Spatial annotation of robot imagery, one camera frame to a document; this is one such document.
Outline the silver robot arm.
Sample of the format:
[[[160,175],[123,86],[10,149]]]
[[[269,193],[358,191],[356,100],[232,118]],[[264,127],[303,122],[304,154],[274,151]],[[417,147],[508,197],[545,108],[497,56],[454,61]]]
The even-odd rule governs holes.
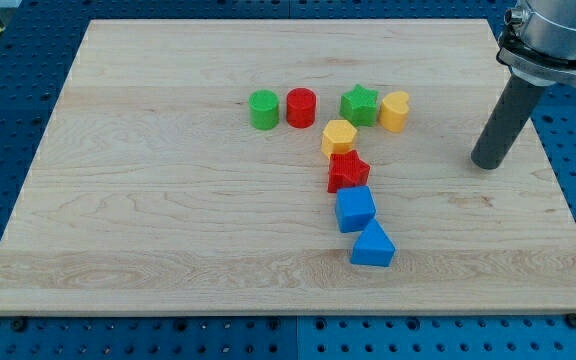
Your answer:
[[[576,88],[576,0],[518,0],[504,15],[497,60],[536,85]]]

